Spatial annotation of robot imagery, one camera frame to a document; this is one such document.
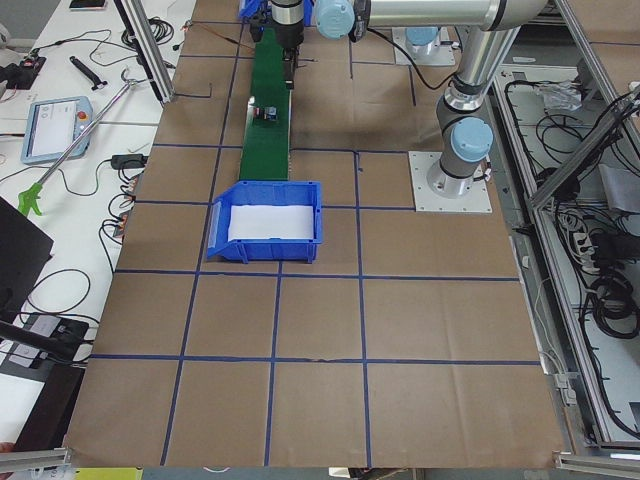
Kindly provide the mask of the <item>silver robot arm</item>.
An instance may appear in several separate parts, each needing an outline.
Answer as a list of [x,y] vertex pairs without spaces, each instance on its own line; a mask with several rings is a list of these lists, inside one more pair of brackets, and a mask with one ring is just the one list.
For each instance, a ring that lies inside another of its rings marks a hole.
[[468,193],[474,172],[493,144],[491,127],[476,112],[520,27],[546,5],[535,0],[356,1],[353,33],[379,27],[468,26],[459,66],[437,104],[444,148],[427,173],[434,193]]
[[[370,1],[315,1],[312,15],[321,35],[328,39],[349,36],[357,42],[364,36],[371,12]],[[303,1],[272,1],[271,19],[277,43],[283,49],[283,76],[287,89],[294,88],[299,47],[304,41]]]

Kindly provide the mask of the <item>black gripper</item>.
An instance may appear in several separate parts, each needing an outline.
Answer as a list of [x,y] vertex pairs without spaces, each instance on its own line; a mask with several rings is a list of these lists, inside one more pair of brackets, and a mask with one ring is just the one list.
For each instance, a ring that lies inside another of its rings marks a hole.
[[297,49],[304,41],[304,5],[302,0],[273,0],[271,16],[276,40],[284,48],[283,79],[288,90],[294,89]]

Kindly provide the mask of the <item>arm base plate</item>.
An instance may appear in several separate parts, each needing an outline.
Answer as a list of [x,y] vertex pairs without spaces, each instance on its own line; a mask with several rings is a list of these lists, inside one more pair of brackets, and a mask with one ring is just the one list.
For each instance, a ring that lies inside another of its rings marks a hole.
[[485,176],[478,166],[468,179],[444,173],[440,152],[409,151],[415,210],[420,213],[490,214]]
[[392,37],[417,65],[445,67],[456,63],[454,42],[445,27],[396,27]]

